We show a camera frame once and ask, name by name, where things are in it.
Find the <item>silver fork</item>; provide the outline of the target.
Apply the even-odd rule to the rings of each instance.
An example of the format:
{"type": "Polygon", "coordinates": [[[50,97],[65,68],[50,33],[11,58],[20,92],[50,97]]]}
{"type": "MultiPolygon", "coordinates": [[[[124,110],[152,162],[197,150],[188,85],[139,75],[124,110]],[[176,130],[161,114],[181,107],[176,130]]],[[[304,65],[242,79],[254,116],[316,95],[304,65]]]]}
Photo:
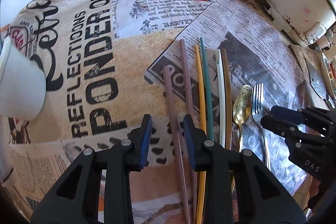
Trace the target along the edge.
{"type": "Polygon", "coordinates": [[[262,133],[262,138],[263,138],[263,143],[264,143],[264,162],[265,162],[266,167],[269,170],[271,170],[268,140],[266,138],[265,130],[261,125],[261,119],[264,115],[264,84],[263,83],[258,83],[253,87],[251,114],[252,114],[253,121],[257,124],[259,130],[262,133]]]}

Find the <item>short mauve chopstick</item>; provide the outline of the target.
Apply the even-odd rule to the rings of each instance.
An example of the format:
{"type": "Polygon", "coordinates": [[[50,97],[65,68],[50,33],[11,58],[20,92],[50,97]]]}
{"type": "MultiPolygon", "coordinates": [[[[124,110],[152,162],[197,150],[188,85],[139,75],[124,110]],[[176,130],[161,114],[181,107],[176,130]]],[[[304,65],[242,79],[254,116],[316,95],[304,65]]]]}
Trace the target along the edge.
{"type": "Polygon", "coordinates": [[[175,102],[173,96],[173,88],[171,84],[171,76],[170,69],[168,66],[163,68],[163,77],[165,82],[166,89],[166,98],[168,103],[168,111],[169,111],[169,119],[170,119],[170,128],[174,142],[174,151],[175,151],[175,161],[178,170],[178,180],[179,180],[179,188],[181,191],[181,199],[183,204],[183,211],[185,215],[186,223],[191,223],[190,211],[189,211],[189,201],[187,196],[187,186],[185,180],[185,171],[183,165],[183,156],[181,150],[181,142],[179,139],[179,131],[178,131],[178,122],[177,115],[175,112],[175,102]]]}

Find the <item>long mauve chopstick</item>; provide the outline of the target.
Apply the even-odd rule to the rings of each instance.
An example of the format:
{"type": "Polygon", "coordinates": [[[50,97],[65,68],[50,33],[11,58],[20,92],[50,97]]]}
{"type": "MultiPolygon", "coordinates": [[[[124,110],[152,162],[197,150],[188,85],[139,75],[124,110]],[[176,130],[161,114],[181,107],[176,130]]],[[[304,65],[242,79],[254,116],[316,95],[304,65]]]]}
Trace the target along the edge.
{"type": "MultiPolygon", "coordinates": [[[[191,91],[191,81],[189,75],[189,68],[188,68],[188,60],[187,60],[187,53],[186,53],[186,46],[185,41],[181,39],[179,41],[180,48],[181,48],[181,57],[182,57],[182,69],[183,69],[183,82],[185,86],[185,96],[186,96],[186,104],[187,104],[187,114],[193,117],[193,96],[191,91]]],[[[191,193],[193,196],[193,221],[194,223],[197,222],[197,174],[191,169],[191,193]]]]}

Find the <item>wooden cutting board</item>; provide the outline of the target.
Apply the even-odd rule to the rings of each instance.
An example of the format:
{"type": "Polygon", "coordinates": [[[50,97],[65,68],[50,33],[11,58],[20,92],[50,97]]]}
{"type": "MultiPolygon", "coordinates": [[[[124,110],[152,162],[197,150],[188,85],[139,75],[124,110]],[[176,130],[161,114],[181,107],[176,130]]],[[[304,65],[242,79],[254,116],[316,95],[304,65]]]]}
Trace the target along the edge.
{"type": "Polygon", "coordinates": [[[322,52],[293,44],[289,46],[289,49],[294,54],[305,76],[309,98],[308,105],[335,110],[334,93],[327,67],[322,61],[322,52]]]}

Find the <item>metal spatula blade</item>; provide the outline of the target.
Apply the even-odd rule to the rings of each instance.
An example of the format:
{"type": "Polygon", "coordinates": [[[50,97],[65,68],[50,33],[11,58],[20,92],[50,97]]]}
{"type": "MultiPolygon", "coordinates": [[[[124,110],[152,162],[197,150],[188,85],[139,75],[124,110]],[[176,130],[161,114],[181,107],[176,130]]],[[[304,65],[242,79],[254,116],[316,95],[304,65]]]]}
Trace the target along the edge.
{"type": "Polygon", "coordinates": [[[335,110],[334,101],[329,96],[329,93],[326,90],[322,76],[318,73],[318,71],[315,69],[315,67],[311,64],[311,62],[308,59],[305,59],[305,62],[309,72],[311,87],[314,89],[317,95],[325,101],[330,110],[335,110]]]}

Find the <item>gold spoon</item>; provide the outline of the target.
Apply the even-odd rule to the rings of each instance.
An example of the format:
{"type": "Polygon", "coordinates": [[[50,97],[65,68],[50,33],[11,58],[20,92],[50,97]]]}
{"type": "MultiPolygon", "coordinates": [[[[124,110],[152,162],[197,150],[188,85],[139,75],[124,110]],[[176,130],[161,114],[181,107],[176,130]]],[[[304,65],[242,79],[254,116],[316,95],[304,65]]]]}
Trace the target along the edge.
{"type": "Polygon", "coordinates": [[[251,114],[251,99],[252,87],[250,85],[243,85],[232,108],[233,120],[238,126],[239,133],[237,135],[239,152],[243,147],[243,133],[242,126],[249,119],[251,114]]]}

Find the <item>patterned ceramic spoon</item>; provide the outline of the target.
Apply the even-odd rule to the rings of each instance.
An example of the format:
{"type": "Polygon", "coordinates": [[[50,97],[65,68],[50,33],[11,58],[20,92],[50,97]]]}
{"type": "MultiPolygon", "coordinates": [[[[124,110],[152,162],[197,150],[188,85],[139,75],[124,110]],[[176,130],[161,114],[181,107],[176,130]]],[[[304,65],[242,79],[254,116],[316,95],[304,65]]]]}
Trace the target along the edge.
{"type": "Polygon", "coordinates": [[[335,78],[333,76],[333,72],[331,67],[327,61],[327,58],[323,52],[321,55],[321,72],[325,82],[326,90],[329,93],[331,98],[335,99],[335,78]]]}

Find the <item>brown chopstick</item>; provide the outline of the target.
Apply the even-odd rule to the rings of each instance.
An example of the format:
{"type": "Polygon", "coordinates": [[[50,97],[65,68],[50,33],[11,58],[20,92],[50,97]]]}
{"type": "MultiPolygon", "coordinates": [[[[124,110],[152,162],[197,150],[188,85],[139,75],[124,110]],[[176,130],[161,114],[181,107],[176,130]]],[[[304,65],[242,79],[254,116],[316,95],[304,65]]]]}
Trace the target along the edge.
{"type": "Polygon", "coordinates": [[[226,99],[226,143],[225,149],[231,150],[232,143],[232,98],[231,98],[231,81],[230,71],[227,60],[227,53],[224,48],[221,50],[223,73],[224,73],[224,87],[226,99]]]}

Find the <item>white chopstick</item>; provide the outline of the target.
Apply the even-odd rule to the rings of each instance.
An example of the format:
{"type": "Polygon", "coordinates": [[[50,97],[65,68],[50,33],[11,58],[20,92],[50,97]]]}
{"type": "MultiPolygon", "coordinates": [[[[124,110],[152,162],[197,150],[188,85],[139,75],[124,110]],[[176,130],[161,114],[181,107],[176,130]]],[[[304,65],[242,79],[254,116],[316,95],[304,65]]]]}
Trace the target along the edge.
{"type": "Polygon", "coordinates": [[[219,87],[219,143],[222,147],[226,146],[226,93],[224,83],[224,71],[221,50],[215,53],[217,65],[218,87],[219,87]]]}

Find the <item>teal green chopstick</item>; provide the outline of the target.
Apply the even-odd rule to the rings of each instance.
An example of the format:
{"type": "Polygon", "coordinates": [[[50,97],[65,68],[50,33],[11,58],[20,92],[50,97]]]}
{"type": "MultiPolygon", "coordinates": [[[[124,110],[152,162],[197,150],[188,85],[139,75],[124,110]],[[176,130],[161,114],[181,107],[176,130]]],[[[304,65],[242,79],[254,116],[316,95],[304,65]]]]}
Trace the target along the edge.
{"type": "Polygon", "coordinates": [[[209,78],[208,63],[206,58],[206,50],[203,39],[200,38],[201,52],[202,52],[202,69],[203,81],[206,90],[206,114],[207,114],[207,136],[214,141],[214,118],[213,118],[213,101],[209,78]]]}

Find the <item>yellow chopstick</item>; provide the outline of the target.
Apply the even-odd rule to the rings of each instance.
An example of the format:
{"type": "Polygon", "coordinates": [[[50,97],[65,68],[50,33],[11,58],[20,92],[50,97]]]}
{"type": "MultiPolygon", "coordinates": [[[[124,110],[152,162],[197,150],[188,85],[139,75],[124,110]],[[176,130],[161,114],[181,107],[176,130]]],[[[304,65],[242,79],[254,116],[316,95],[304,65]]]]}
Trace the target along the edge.
{"type": "MultiPolygon", "coordinates": [[[[203,83],[203,73],[201,57],[199,53],[199,46],[195,45],[196,60],[197,60],[197,73],[198,73],[198,90],[199,90],[199,110],[200,110],[200,127],[206,132],[206,103],[205,103],[205,91],[203,83]]],[[[198,190],[198,203],[197,203],[197,215],[196,223],[201,224],[203,220],[203,208],[205,203],[205,189],[206,189],[206,173],[201,172],[199,174],[199,190],[198,190]]]]}

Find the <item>white ceramic cup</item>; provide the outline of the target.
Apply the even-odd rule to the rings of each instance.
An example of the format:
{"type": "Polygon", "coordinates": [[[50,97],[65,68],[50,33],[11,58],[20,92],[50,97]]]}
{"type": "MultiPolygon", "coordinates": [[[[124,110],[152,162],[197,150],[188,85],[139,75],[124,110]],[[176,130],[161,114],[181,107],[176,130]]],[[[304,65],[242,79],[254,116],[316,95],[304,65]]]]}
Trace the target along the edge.
{"type": "Polygon", "coordinates": [[[25,121],[35,119],[46,96],[44,72],[5,37],[1,51],[1,116],[25,121]]]}

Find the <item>printed newspaper-pattern tablecloth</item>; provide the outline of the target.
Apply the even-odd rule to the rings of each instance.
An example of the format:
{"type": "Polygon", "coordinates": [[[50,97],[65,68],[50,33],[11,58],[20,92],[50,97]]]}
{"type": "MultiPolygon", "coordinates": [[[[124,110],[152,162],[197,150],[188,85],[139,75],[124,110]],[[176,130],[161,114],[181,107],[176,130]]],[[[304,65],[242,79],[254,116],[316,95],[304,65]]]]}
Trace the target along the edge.
{"type": "Polygon", "coordinates": [[[33,0],[6,34],[46,77],[45,92],[25,94],[41,105],[35,119],[1,116],[1,184],[25,219],[82,150],[112,147],[150,114],[147,162],[130,176],[134,221],[185,222],[162,73],[170,68],[182,119],[187,102],[180,40],[194,118],[199,118],[196,60],[207,56],[215,139],[220,48],[227,53],[232,99],[243,85],[263,83],[268,107],[297,109],[310,102],[303,59],[315,57],[289,46],[255,0],[33,0]]]}

